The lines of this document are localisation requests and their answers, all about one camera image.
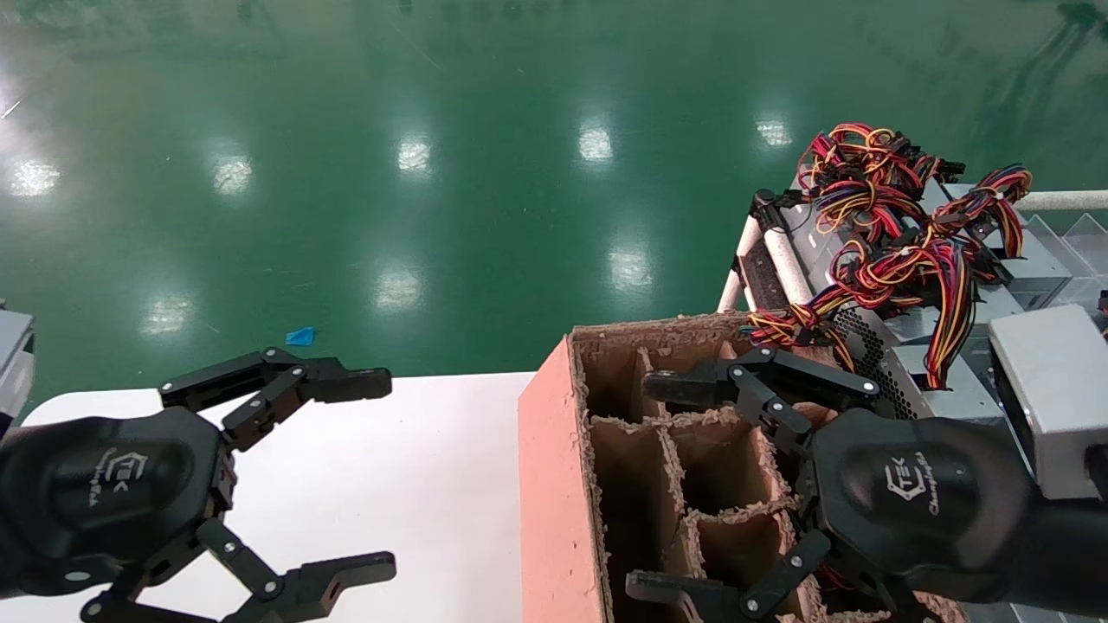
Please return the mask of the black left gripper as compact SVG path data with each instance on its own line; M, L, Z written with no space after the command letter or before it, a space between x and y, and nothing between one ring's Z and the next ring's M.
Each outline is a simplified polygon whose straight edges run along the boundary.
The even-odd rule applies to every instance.
M392 389L387 368L348 369L336 357L269 348L163 382L161 413L9 430L3 598L61 596L115 581L83 607L84 622L202 622L141 604L138 595L204 547L250 592L225 622L329 616L347 588L392 580L394 556L338 556L277 575L217 520L232 509L232 450L249 450L309 402L376 400ZM198 415L238 398L245 402L225 415L222 431Z

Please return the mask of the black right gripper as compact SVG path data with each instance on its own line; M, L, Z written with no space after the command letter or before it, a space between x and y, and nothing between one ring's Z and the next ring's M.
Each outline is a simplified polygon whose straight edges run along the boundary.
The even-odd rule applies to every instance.
M820 528L748 590L636 570L625 581L629 598L680 607L693 622L763 622L827 565L849 588L882 600L894 622L937 622L915 591L1001 598L1010 588L1005 564L1035 481L1005 429L879 417L861 409L875 404L876 382L765 347L700 360L688 372L648 372L642 394L697 408L733 405L776 449L808 449L801 481ZM815 430L796 404L840 415Z

